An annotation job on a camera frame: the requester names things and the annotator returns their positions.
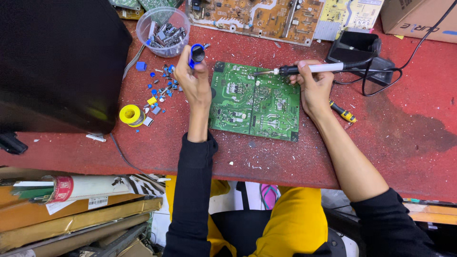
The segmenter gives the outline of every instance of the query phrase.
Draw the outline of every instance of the person's right hand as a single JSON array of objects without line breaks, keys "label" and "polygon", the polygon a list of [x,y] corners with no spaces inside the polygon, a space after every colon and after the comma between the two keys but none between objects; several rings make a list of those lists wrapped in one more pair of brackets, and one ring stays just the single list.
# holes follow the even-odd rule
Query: person's right hand
[{"label": "person's right hand", "polygon": [[308,65],[322,64],[318,60],[296,61],[293,65],[298,66],[299,75],[290,76],[290,84],[300,85],[300,97],[303,109],[312,120],[318,119],[322,114],[331,113],[329,96],[332,88],[333,73],[311,73]]}]

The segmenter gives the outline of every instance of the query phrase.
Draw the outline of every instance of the solder wire spool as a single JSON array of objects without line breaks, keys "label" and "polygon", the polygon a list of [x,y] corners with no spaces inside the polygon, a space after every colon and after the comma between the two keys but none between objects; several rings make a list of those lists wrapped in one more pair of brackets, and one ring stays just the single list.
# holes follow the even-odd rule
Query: solder wire spool
[{"label": "solder wire spool", "polygon": [[129,104],[121,109],[119,118],[130,127],[138,127],[143,124],[146,114],[138,106]]}]

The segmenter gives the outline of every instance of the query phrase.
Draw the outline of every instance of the black sleeve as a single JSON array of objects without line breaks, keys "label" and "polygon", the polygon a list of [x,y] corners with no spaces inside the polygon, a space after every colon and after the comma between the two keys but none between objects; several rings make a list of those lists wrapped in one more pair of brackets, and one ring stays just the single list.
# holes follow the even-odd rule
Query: black sleeve
[{"label": "black sleeve", "polygon": [[433,242],[416,226],[393,189],[351,203],[360,218],[367,256],[434,256]]},{"label": "black sleeve", "polygon": [[208,131],[208,140],[193,143],[182,137],[176,178],[172,222],[166,234],[164,256],[209,256],[208,207],[213,155],[218,144]]}]

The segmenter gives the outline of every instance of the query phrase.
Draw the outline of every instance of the red label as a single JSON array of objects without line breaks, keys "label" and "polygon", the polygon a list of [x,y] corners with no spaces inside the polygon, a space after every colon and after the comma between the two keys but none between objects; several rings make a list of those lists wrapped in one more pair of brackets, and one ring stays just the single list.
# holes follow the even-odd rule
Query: red label
[{"label": "red label", "polygon": [[55,179],[54,200],[49,203],[65,202],[73,192],[73,178],[71,176],[53,176]]}]

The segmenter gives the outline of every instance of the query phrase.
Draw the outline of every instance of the red table surface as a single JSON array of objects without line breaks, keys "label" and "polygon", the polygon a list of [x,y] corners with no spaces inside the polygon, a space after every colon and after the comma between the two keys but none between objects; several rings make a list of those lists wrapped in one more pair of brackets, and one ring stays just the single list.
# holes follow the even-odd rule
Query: red table surface
[{"label": "red table surface", "polygon": [[[136,21],[124,22],[133,36],[130,61],[141,43],[136,37]],[[400,40],[386,35],[380,23],[378,20],[374,33],[383,42],[381,57],[402,66],[419,39]],[[279,48],[272,40],[192,26],[189,44],[194,43],[211,43],[205,58],[210,79],[216,61],[264,68],[299,59],[323,62],[331,45],[313,41],[311,47],[280,43]],[[427,40],[404,69],[403,78],[386,91],[364,97],[361,82],[336,85],[333,89],[332,100],[358,120],[350,126],[339,118],[340,124],[387,183],[403,197],[457,202],[456,56],[457,44]],[[130,69],[122,85],[120,107],[146,104],[151,97],[146,85],[153,82],[149,73],[163,64],[176,65],[178,58],[158,57],[145,48],[139,61],[147,63],[147,70]],[[357,78],[351,74],[336,77],[345,81]],[[167,82],[161,78],[153,88],[164,87]],[[135,128],[119,121],[113,134],[126,158],[136,167],[146,173],[176,174],[181,138],[188,128],[189,107],[183,93],[168,97],[160,107],[166,112],[150,114],[154,122],[149,128],[140,126],[136,133]],[[339,188],[327,149],[303,111],[299,124],[296,143],[211,129],[219,144],[213,177]],[[18,138],[29,149],[21,156],[0,152],[0,165],[81,174],[137,173],[121,159],[109,135],[104,143],[86,138],[85,134],[18,133]]]}]

